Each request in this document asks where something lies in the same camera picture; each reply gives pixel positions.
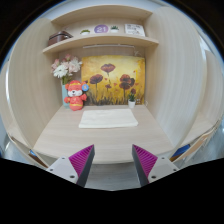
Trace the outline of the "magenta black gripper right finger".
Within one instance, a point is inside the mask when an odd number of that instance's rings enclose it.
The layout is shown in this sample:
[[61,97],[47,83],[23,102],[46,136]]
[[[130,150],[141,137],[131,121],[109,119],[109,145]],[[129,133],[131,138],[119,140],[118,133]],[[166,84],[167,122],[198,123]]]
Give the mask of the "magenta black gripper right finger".
[[178,168],[166,157],[132,145],[132,156],[141,186],[157,181],[178,171]]

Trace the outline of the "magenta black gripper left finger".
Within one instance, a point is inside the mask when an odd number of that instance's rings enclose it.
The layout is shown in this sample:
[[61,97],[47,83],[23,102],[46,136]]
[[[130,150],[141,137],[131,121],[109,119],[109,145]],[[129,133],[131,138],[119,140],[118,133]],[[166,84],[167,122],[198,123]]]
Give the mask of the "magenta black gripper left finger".
[[94,155],[94,146],[90,145],[70,157],[60,157],[47,168],[47,171],[78,186],[84,187],[87,182]]

